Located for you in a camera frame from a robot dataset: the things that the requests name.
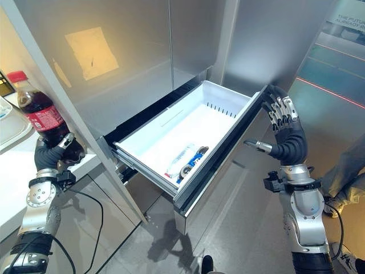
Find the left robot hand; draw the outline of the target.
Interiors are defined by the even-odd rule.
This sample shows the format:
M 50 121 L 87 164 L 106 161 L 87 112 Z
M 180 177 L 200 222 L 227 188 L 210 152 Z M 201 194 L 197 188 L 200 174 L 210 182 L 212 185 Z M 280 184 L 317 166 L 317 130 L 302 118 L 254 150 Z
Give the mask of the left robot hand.
M 66 134 L 54 147 L 50 147 L 47 140 L 41 136 L 36 141 L 34 163 L 37 171 L 43 169 L 58 169 L 58 163 L 73 166 L 85 157 L 84 148 L 77 142 L 74 133 Z

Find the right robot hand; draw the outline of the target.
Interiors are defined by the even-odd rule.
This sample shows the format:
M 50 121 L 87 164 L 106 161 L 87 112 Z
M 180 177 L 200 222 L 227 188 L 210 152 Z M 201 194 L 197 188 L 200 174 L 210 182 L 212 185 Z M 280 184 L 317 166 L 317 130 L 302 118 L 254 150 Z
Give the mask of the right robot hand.
M 271 122 L 275 144 L 246 139 L 245 145 L 277 159 L 283 166 L 295 166 L 305 162 L 307 140 L 293 100 L 282 88 L 269 84 L 262 93 L 264 109 Z

